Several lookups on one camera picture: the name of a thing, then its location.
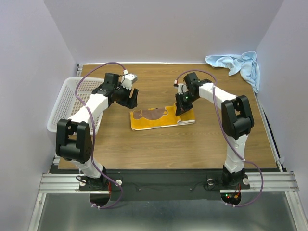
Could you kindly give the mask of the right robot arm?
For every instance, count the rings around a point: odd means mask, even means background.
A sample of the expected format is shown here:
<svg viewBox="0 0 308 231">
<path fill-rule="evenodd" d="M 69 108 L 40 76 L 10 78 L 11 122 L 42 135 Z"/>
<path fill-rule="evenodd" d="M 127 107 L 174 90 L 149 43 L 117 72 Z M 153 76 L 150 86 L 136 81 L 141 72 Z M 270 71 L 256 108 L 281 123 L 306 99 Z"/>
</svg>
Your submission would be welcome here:
<svg viewBox="0 0 308 231">
<path fill-rule="evenodd" d="M 177 116 L 190 111 L 193 102 L 199 98 L 213 103 L 218 123 L 227 142 L 227 156 L 223 165 L 221 182 L 224 188 L 249 187 L 245 174 L 245 144 L 251 128 L 254 126 L 249 99 L 245 95 L 236 96 L 216 86 L 217 80 L 199 79 L 197 70 L 181 74 L 183 83 L 174 80 L 178 92 L 176 98 Z"/>
</svg>

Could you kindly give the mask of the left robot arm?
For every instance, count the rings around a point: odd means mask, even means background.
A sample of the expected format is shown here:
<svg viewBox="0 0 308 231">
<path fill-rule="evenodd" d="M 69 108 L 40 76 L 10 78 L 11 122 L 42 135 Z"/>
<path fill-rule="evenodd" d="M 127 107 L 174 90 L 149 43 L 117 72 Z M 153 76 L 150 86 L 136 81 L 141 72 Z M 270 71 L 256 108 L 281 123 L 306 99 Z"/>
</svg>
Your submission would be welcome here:
<svg viewBox="0 0 308 231">
<path fill-rule="evenodd" d="M 137 79 L 127 71 L 123 75 L 106 73 L 103 83 L 92 91 L 87 102 L 82 102 L 82 107 L 70 118 L 58 121 L 56 154 L 84 173 L 83 177 L 78 177 L 80 183 L 97 190 L 109 185 L 105 167 L 93 157 L 95 120 L 112 103 L 135 108 L 138 89 L 133 89 L 132 85 Z"/>
</svg>

